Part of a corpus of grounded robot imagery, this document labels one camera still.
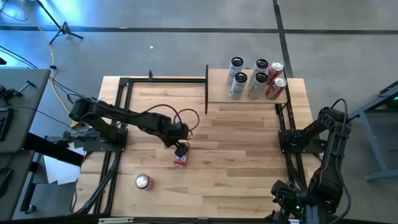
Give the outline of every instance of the can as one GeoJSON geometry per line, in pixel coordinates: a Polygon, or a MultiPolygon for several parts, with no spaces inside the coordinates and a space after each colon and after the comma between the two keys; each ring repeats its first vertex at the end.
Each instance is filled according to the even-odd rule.
{"type": "Polygon", "coordinates": [[[252,100],[258,99],[266,87],[267,81],[268,77],[265,73],[258,73],[250,85],[249,98],[252,100]]]}
{"type": "Polygon", "coordinates": [[[255,62],[253,72],[251,73],[250,76],[250,82],[249,82],[250,86],[254,80],[254,77],[258,73],[265,73],[267,71],[267,67],[268,67],[268,62],[264,59],[259,59],[257,60],[257,62],[255,62]]]}
{"type": "Polygon", "coordinates": [[[175,155],[175,157],[174,157],[174,165],[175,166],[185,167],[188,164],[188,155],[189,155],[189,149],[191,148],[191,144],[189,142],[185,142],[184,144],[186,147],[188,147],[188,151],[182,157],[175,155]]]}
{"type": "Polygon", "coordinates": [[[155,182],[152,177],[146,174],[140,174],[136,178],[136,187],[143,190],[150,190],[154,187],[155,182]]]}
{"type": "Polygon", "coordinates": [[[235,75],[231,91],[229,92],[229,96],[232,100],[238,100],[241,98],[247,80],[248,76],[243,72],[239,72],[235,75]]]}
{"type": "Polygon", "coordinates": [[[283,70],[284,66],[281,63],[273,62],[266,71],[266,74],[268,75],[267,85],[270,85],[274,78],[279,77],[283,70]]]}
{"type": "Polygon", "coordinates": [[[281,77],[274,78],[272,83],[269,85],[269,88],[266,92],[266,96],[270,100],[276,99],[280,93],[282,93],[282,90],[286,88],[286,80],[281,77]]]}
{"type": "Polygon", "coordinates": [[[240,57],[232,58],[231,63],[229,64],[229,72],[227,79],[227,83],[229,85],[232,85],[232,82],[234,82],[235,75],[242,71],[242,66],[243,66],[243,59],[241,59],[240,57]]]}

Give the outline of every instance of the can lid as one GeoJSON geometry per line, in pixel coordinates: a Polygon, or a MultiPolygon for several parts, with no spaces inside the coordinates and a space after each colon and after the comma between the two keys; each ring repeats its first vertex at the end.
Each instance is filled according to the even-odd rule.
{"type": "Polygon", "coordinates": [[[265,83],[268,80],[268,76],[265,73],[259,72],[256,75],[256,80],[259,83],[265,83]]]}
{"type": "Polygon", "coordinates": [[[257,60],[256,65],[260,69],[266,69],[268,67],[268,62],[264,59],[259,59],[257,60]]]}
{"type": "Polygon", "coordinates": [[[284,69],[284,66],[279,62],[274,62],[271,66],[275,71],[282,71],[284,69]]]}
{"type": "Polygon", "coordinates": [[[243,59],[241,59],[240,57],[234,57],[234,58],[232,58],[231,63],[234,66],[242,66],[243,65],[243,59]]]}
{"type": "Polygon", "coordinates": [[[136,187],[139,189],[146,188],[149,183],[148,176],[146,174],[140,174],[136,178],[136,187]]]}
{"type": "Polygon", "coordinates": [[[248,80],[248,76],[245,73],[243,73],[243,72],[238,72],[235,75],[235,80],[237,82],[239,82],[239,83],[244,83],[244,82],[246,82],[248,80]]]}
{"type": "Polygon", "coordinates": [[[279,87],[284,87],[286,86],[286,80],[284,78],[275,78],[275,85],[279,86],[279,87]]]}

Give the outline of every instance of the gray floor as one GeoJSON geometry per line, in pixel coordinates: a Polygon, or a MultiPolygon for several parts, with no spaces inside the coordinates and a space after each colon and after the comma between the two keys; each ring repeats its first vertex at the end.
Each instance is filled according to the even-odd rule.
{"type": "MultiPolygon", "coordinates": [[[[23,19],[26,15],[9,0],[5,12],[23,19]]],[[[58,21],[90,27],[192,27],[275,29],[272,0],[54,0],[44,1],[58,21]]],[[[52,25],[35,3],[26,6],[42,25],[52,25]]],[[[398,29],[396,1],[280,0],[286,29],[398,29]]],[[[23,24],[0,15],[1,24],[23,24]]],[[[31,26],[28,19],[25,24],[31,26]]],[[[54,32],[46,32],[51,38],[54,32]]],[[[144,32],[81,32],[84,40],[59,37],[53,43],[57,80],[70,88],[96,96],[104,75],[203,75],[205,65],[227,68],[233,56],[244,58],[247,67],[258,58],[282,61],[277,34],[205,34],[144,32]]],[[[294,77],[305,79],[312,113],[338,98],[346,98],[353,111],[376,97],[397,80],[396,35],[286,35],[294,77]]],[[[38,67],[50,65],[50,52],[40,32],[0,31],[0,45],[28,58],[38,67]]],[[[13,66],[22,66],[13,61],[13,66]]],[[[69,122],[49,86],[39,109],[69,122]]],[[[396,123],[387,122],[384,132],[393,133],[396,123]]],[[[61,134],[65,126],[38,114],[31,131],[38,135],[61,134]]],[[[382,136],[384,132],[376,131],[382,136]]],[[[387,152],[389,161],[398,153],[387,152]]],[[[398,178],[366,182],[364,176],[378,170],[362,124],[353,122],[346,146],[343,177],[353,199],[348,218],[396,223],[398,178]]],[[[73,186],[43,185],[37,188],[31,215],[16,212],[14,218],[47,217],[68,212],[73,186]]],[[[338,213],[346,206],[343,196],[338,213]]]]}

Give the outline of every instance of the white paper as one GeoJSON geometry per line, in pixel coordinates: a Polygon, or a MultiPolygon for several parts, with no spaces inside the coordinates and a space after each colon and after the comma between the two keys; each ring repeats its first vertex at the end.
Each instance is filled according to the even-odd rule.
{"type": "MultiPolygon", "coordinates": [[[[83,148],[75,149],[73,142],[69,143],[69,150],[84,155],[83,148]]],[[[44,156],[45,168],[47,170],[47,179],[49,184],[58,181],[58,185],[71,183],[77,180],[80,174],[80,167],[58,161],[54,158],[44,156]]]]}

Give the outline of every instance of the wooden table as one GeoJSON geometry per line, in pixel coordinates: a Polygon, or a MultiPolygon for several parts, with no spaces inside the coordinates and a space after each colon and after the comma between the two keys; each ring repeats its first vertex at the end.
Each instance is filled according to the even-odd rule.
{"type": "MultiPolygon", "coordinates": [[[[104,77],[101,100],[114,104],[119,78],[104,77]]],[[[296,126],[304,128],[312,122],[304,80],[291,78],[288,83],[296,126]]],[[[157,137],[127,127],[129,137],[119,167],[112,216],[262,218],[279,209],[272,203],[270,189],[278,179],[287,181],[287,169],[277,138],[280,127],[275,105],[209,103],[205,114],[204,94],[202,83],[134,84],[130,110],[143,111],[161,103],[177,110],[192,108],[200,115],[200,125],[189,141],[192,147],[186,168],[173,166],[174,148],[167,149],[157,137]],[[154,178],[151,191],[134,185],[141,173],[154,178]]],[[[154,111],[174,117],[169,108],[154,111]]],[[[181,117],[189,126],[197,121],[189,111],[181,117]]],[[[98,185],[103,156],[93,153],[83,164],[76,210],[98,185]]],[[[302,157],[311,177],[320,163],[313,155],[302,157]]]]}

